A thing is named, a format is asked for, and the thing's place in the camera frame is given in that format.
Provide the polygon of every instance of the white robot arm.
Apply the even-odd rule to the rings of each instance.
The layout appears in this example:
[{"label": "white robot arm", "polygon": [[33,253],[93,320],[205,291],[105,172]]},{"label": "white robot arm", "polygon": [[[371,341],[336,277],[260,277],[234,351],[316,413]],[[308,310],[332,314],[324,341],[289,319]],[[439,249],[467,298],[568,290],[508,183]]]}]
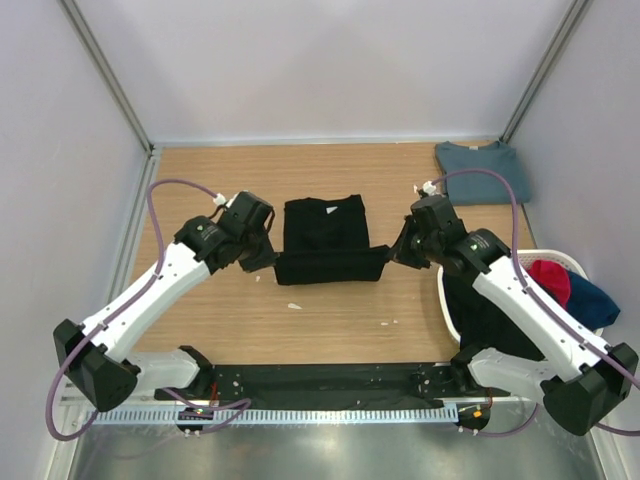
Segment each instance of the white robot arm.
[{"label": "white robot arm", "polygon": [[[612,347],[588,331],[526,274],[525,289],[509,248],[488,230],[467,232],[447,197],[424,191],[421,197],[405,218],[392,260],[414,268],[428,268],[431,261],[441,264],[446,273],[460,277],[499,307],[545,356],[536,362],[487,345],[470,346],[451,361],[458,383],[471,389],[495,387],[534,400],[563,428],[584,435],[626,398],[631,387],[602,357],[633,374],[636,352],[624,343]],[[577,335],[563,329],[534,296]]]},{"label": "white robot arm", "polygon": [[172,387],[186,398],[199,398],[210,387],[213,367],[192,347],[169,353],[131,353],[131,349],[178,298],[219,269],[235,261],[249,272],[272,266],[276,255],[267,233],[273,215],[267,202],[240,192],[222,208],[216,222],[199,216],[185,223],[165,251],[160,274],[153,265],[81,324],[64,320],[56,327],[53,336],[62,365],[89,332],[105,325],[109,315],[157,277],[142,297],[91,339],[65,372],[98,411],[117,407],[134,391]]}]

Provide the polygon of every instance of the wooden table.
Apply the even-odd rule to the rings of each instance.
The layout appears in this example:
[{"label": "wooden table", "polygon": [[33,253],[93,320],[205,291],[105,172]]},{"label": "wooden table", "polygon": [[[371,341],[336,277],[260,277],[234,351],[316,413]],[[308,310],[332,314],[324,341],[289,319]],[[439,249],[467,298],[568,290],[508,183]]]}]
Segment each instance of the wooden table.
[{"label": "wooden table", "polygon": [[[276,208],[271,239],[282,249],[283,205],[305,197],[362,195],[371,245],[393,244],[416,200],[413,185],[439,175],[434,144],[301,145],[166,149],[158,179],[185,178],[230,198],[250,190]],[[165,185],[154,195],[165,242],[189,218],[212,212],[199,191]],[[511,243],[508,205],[457,208],[467,229],[493,230]],[[520,248],[533,241],[520,216]],[[137,278],[157,249],[147,220]],[[389,264],[377,283],[279,286],[272,269],[238,265],[182,297],[142,337],[141,351],[193,345],[214,364],[446,361],[457,352],[438,303],[436,268]],[[288,307],[295,303],[302,307]]]}]

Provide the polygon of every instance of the white wall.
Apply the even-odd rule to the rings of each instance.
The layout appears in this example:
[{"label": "white wall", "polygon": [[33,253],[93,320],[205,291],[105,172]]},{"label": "white wall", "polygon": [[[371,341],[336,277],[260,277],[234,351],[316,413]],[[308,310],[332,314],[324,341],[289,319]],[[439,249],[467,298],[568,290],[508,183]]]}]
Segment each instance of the white wall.
[{"label": "white wall", "polygon": [[[574,255],[622,309],[611,343],[640,352],[640,3],[596,1],[514,138],[542,247]],[[640,393],[611,417],[640,429]],[[637,478],[638,440],[618,438]]]},{"label": "white wall", "polygon": [[569,0],[82,0],[156,142],[502,133]]},{"label": "white wall", "polygon": [[0,15],[0,477],[43,478],[52,331],[104,301],[142,148],[53,0]]}]

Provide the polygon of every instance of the red cloth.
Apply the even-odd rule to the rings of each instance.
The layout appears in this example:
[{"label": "red cloth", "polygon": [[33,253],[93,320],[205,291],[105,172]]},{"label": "red cloth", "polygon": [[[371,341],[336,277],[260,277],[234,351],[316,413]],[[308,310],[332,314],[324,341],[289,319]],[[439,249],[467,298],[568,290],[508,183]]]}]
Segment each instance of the red cloth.
[{"label": "red cloth", "polygon": [[548,260],[536,260],[527,272],[566,310],[571,296],[571,281],[562,265]]}]

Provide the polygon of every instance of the white basket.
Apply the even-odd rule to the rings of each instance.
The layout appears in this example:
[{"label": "white basket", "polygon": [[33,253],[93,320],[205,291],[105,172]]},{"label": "white basket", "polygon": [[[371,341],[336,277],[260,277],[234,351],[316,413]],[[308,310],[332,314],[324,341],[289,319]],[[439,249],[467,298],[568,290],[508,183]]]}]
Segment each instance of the white basket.
[{"label": "white basket", "polygon": [[[551,262],[559,263],[570,272],[577,273],[578,275],[588,279],[586,272],[578,262],[569,255],[565,255],[564,253],[556,250],[518,250],[518,258],[520,259],[520,265],[525,269],[530,268],[536,260],[549,260]],[[447,308],[447,299],[444,296],[443,276],[444,270],[440,267],[438,268],[438,298],[440,299],[440,308],[442,309],[442,315],[444,315],[444,321],[447,324],[449,334],[459,344],[460,334],[453,326],[451,315],[449,315],[449,309]],[[602,329],[599,328],[594,333],[601,336]]]}]

